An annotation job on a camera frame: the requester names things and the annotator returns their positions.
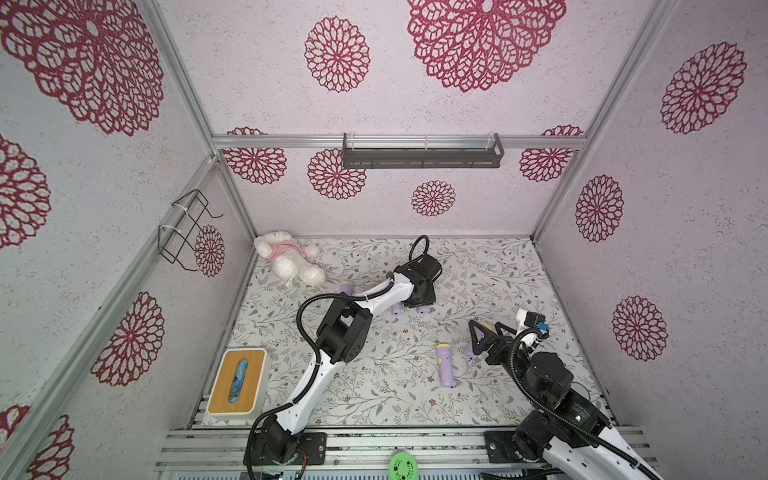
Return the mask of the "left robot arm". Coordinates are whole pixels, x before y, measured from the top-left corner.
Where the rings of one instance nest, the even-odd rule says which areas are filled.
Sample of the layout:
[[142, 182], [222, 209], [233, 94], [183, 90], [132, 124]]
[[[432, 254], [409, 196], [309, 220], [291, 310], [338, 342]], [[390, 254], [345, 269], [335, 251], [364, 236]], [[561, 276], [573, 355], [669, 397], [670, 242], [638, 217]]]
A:
[[[253, 422], [243, 459], [247, 470], [265, 462], [287, 464], [294, 458], [312, 411], [336, 373], [361, 353], [374, 318], [397, 304], [405, 308], [434, 305], [435, 283], [442, 271], [436, 258], [423, 253], [359, 295], [324, 293], [299, 306], [296, 327], [312, 349], [313, 359], [289, 400]], [[304, 327], [303, 314], [320, 300], [331, 304], [312, 338]]]

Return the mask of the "green tape roll front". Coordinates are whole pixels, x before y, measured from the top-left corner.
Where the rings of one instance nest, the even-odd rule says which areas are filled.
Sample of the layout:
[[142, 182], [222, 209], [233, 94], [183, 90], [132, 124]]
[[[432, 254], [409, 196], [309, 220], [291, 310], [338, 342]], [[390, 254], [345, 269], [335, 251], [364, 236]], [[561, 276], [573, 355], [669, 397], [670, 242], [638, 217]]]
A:
[[417, 480], [418, 462], [411, 454], [398, 451], [389, 461], [388, 476], [390, 480]]

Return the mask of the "black wall shelf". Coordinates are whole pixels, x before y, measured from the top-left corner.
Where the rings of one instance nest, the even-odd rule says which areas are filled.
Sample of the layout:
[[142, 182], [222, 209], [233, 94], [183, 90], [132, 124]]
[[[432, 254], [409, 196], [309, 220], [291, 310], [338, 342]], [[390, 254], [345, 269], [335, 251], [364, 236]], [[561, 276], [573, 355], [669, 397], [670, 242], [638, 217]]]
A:
[[348, 170], [497, 169], [505, 156], [494, 134], [483, 147], [370, 147], [353, 146], [345, 134], [342, 166]]

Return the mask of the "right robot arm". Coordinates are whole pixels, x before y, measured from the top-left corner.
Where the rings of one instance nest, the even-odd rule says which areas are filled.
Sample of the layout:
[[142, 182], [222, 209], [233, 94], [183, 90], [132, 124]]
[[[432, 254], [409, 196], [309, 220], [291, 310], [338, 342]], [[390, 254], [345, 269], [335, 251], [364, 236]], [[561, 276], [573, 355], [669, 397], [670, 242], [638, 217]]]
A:
[[501, 322], [490, 328], [468, 322], [473, 354], [500, 365], [533, 410], [511, 430], [484, 433], [492, 464], [546, 463], [523, 475], [544, 479], [659, 479], [587, 397], [572, 388], [573, 374], [554, 352], [536, 347], [549, 338], [542, 316], [530, 313], [515, 329]]

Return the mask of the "white plush teddy bear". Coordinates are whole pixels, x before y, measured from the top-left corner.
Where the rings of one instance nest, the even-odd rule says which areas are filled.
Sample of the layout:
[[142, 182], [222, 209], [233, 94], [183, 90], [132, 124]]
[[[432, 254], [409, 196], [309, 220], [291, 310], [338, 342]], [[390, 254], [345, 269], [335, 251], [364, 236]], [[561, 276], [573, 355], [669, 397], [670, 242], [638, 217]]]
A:
[[272, 271], [287, 283], [300, 281], [319, 287], [325, 280], [325, 271], [315, 263], [320, 250], [317, 245], [299, 242], [286, 231], [259, 235], [254, 240], [257, 255], [267, 260]]

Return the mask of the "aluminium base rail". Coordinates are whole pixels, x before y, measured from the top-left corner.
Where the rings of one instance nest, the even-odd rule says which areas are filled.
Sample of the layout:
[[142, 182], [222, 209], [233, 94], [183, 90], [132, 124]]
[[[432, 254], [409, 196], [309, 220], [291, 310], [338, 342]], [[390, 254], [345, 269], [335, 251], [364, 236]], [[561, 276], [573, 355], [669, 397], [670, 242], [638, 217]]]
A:
[[[382, 470], [397, 451], [406, 451], [421, 470], [470, 469], [484, 471], [511, 468], [538, 468], [538, 463], [507, 462], [493, 464], [492, 448], [485, 441], [490, 432], [510, 431], [502, 427], [441, 428], [309, 428], [310, 436], [326, 435], [322, 450], [324, 462], [311, 465], [311, 472], [321, 470]], [[238, 471], [243, 464], [248, 430], [245, 428], [205, 428], [172, 430], [167, 434], [154, 470]]]

